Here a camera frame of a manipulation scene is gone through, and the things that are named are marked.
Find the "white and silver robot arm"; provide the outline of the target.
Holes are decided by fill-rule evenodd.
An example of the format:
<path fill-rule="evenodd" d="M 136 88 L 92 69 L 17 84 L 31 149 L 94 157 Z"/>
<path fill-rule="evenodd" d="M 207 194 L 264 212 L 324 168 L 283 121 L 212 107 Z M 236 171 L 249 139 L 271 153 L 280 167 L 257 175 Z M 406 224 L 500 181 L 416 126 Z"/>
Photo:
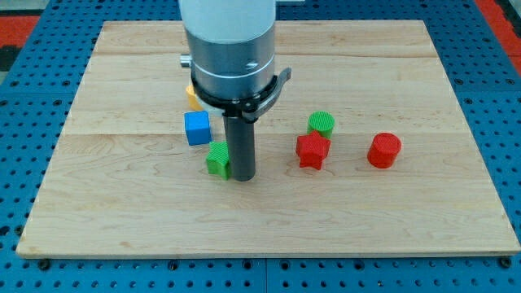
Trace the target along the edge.
<path fill-rule="evenodd" d="M 274 77 L 275 0 L 181 0 L 191 75 L 206 94 L 250 98 Z"/>

